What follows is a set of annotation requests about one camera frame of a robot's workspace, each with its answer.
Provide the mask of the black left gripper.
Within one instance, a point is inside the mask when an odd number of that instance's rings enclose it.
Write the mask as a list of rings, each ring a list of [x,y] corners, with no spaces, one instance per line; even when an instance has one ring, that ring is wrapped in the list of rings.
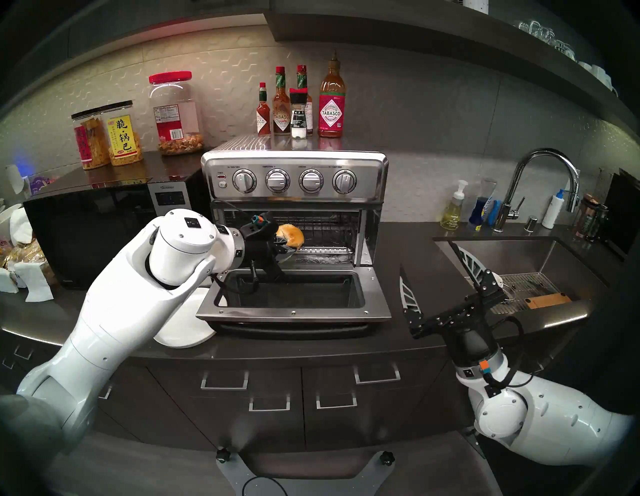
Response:
[[[269,235],[260,239],[244,240],[242,269],[264,272],[265,281],[276,282],[284,275],[280,263],[290,259],[298,248],[287,245],[287,240],[278,235],[279,225],[269,226]]]

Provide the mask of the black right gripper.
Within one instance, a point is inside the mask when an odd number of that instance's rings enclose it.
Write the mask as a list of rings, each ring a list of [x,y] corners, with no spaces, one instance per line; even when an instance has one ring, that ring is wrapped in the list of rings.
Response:
[[[452,250],[470,277],[475,290],[465,300],[438,314],[421,312],[403,265],[399,266],[399,294],[404,318],[413,339],[437,334],[443,338],[454,365],[472,367],[492,357],[498,345],[486,314],[505,300],[496,274],[468,250],[452,244]]]

